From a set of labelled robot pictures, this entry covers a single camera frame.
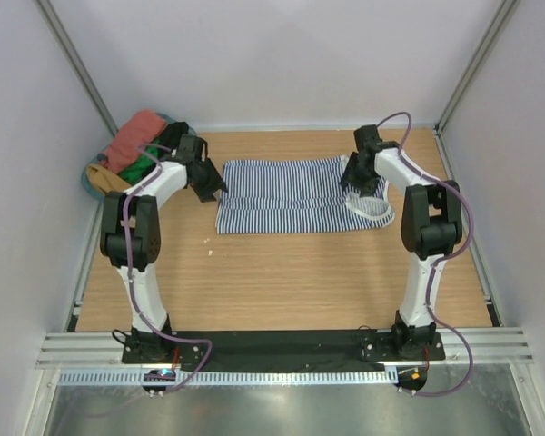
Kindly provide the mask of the green tank top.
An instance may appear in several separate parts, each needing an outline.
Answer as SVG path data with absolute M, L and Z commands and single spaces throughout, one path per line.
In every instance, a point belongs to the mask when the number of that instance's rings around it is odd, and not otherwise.
M 126 183 L 129 183 L 130 185 L 140 183 L 155 169 L 156 162 L 154 159 L 151 159 L 151 156 L 158 160 L 160 149 L 153 146 L 147 146 L 145 151 L 147 154 L 140 154 L 133 164 L 126 167 L 118 174 Z

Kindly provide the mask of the corner aluminium post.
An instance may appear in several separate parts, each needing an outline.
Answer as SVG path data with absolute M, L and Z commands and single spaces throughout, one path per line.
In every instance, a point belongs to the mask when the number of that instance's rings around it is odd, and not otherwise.
M 82 57 L 74 46 L 71 36 L 66 31 L 64 24 L 51 1 L 35 0 L 35 5 L 43 16 L 48 28 L 52 32 L 55 41 L 62 50 L 68 64 L 71 66 L 87 97 L 94 106 L 104 126 L 111 135 L 116 135 L 118 127 L 111 113 L 97 89 L 92 76 L 89 74 Z
M 493 14 L 489 24 L 476 46 L 471 59 L 467 63 L 459 82 L 454 87 L 451 97 L 446 103 L 438 122 L 435 124 L 434 132 L 437 136 L 441 136 L 444 128 L 450 122 L 453 114 L 458 108 L 459 103 L 466 94 L 467 90 L 473 83 L 477 74 L 483 67 L 486 59 L 491 53 L 493 46 L 500 38 L 500 34 L 510 21 L 510 18 L 516 11 L 520 1 L 519 0 L 502 0 L 496 12 Z

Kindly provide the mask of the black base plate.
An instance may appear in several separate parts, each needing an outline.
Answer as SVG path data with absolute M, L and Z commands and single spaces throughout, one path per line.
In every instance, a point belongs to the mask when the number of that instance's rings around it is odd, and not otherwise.
M 398 348 L 391 332 L 362 326 L 353 330 L 183 331 L 188 343 L 174 343 L 150 334 L 126 336 L 122 362 L 171 364 L 195 369 L 213 348 L 205 372 L 305 373 L 378 371 L 384 362 L 443 361 L 441 336 L 420 346 Z

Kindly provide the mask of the blue white striped tank top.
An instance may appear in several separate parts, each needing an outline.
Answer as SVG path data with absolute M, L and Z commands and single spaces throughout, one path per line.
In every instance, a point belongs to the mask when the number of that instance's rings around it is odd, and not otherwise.
M 221 194 L 219 234 L 340 233 L 379 229 L 393 223 L 389 183 L 375 193 L 341 188 L 349 158 L 298 161 L 230 160 L 223 165 L 228 191 Z

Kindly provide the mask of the teal plastic laundry basket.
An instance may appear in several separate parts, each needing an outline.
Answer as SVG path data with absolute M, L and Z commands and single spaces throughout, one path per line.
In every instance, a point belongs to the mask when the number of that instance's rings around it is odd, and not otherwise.
M 187 122 L 178 122 L 168 114 L 155 113 L 166 122 L 162 132 L 155 136 L 152 144 L 168 146 L 174 149 L 183 134 L 196 135 Z M 108 192 L 121 192 L 141 182 L 152 173 L 156 164 L 146 155 L 139 155 L 137 160 L 120 173 L 113 173 L 100 165 L 102 158 L 97 155 L 83 170 L 81 185 L 96 201 L 102 202 Z

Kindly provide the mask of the aluminium frame rail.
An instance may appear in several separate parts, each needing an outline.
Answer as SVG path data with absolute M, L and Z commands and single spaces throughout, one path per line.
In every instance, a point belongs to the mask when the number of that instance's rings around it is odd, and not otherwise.
M 528 341 L 518 327 L 461 328 L 457 334 L 441 329 L 440 335 L 449 364 L 468 362 L 462 340 L 470 345 L 477 364 L 534 362 Z M 113 368 L 120 365 L 121 354 L 122 346 L 109 333 L 48 333 L 35 367 Z

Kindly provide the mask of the tan tank top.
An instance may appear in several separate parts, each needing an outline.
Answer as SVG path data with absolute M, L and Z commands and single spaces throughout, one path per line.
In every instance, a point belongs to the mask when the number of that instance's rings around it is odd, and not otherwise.
M 89 184 L 102 195 L 110 192 L 123 192 L 132 187 L 129 183 L 123 181 L 119 175 L 112 173 L 100 164 L 88 164 L 85 174 Z

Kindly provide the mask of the black tank top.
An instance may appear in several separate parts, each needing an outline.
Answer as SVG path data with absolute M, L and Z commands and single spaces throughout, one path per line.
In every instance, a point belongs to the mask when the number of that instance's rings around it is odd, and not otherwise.
M 175 149 L 183 135 L 190 133 L 189 124 L 186 122 L 173 122 L 163 129 L 163 131 L 155 138 L 155 142 L 159 145 L 167 147 L 169 150 Z

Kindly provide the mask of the left corner aluminium post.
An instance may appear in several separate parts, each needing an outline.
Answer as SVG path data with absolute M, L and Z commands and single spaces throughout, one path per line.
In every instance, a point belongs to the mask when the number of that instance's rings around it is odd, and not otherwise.
M 97 89 L 92 76 L 89 74 L 82 57 L 74 46 L 71 36 L 66 31 L 64 24 L 51 1 L 35 0 L 35 5 L 43 16 L 48 28 L 52 32 L 55 41 L 62 50 L 68 64 L 71 66 L 87 97 L 94 106 L 104 126 L 111 135 L 116 135 L 118 127 L 111 113 Z

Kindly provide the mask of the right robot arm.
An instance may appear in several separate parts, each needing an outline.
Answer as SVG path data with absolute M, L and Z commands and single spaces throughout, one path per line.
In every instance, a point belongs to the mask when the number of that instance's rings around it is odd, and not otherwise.
M 355 192 L 348 207 L 370 217 L 383 182 L 403 194 L 401 241 L 410 254 L 410 267 L 392 326 L 391 348 L 399 358 L 410 360 L 423 350 L 424 341 L 432 340 L 436 329 L 441 274 L 462 238 L 460 188 L 418 167 L 400 144 L 383 140 L 375 124 L 356 129 L 353 136 L 356 150 L 340 181 L 343 190 Z

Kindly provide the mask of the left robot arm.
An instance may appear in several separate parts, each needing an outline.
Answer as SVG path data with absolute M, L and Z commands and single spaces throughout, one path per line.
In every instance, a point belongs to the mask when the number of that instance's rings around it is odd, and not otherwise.
M 185 134 L 179 144 L 161 159 L 152 159 L 154 169 L 134 186 L 105 195 L 101 221 L 100 250 L 123 280 L 132 310 L 132 332 L 145 337 L 144 354 L 156 363 L 167 362 L 177 341 L 162 303 L 156 275 L 162 236 L 159 212 L 176 193 L 190 188 L 202 203 L 214 202 L 228 188 L 209 158 L 203 138 Z

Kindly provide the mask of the right corner aluminium post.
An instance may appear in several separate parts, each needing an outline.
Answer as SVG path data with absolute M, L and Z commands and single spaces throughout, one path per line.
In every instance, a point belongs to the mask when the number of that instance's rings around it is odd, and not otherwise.
M 451 97 L 446 103 L 438 122 L 435 124 L 434 132 L 437 136 L 441 136 L 444 128 L 450 122 L 453 114 L 458 108 L 459 103 L 466 94 L 467 90 L 473 83 L 477 74 L 483 67 L 486 59 L 491 53 L 493 46 L 500 38 L 500 34 L 510 21 L 510 18 L 516 11 L 520 1 L 519 0 L 502 0 L 496 12 L 493 14 L 489 24 L 476 46 L 471 59 L 467 63 L 459 82 L 454 87 Z

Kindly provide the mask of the pink tank top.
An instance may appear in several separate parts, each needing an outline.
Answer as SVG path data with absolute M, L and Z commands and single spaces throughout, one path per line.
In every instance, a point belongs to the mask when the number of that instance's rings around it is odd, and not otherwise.
M 135 113 L 99 154 L 99 164 L 112 173 L 119 174 L 138 159 L 140 152 L 136 148 L 149 144 L 166 125 L 167 122 L 151 110 Z

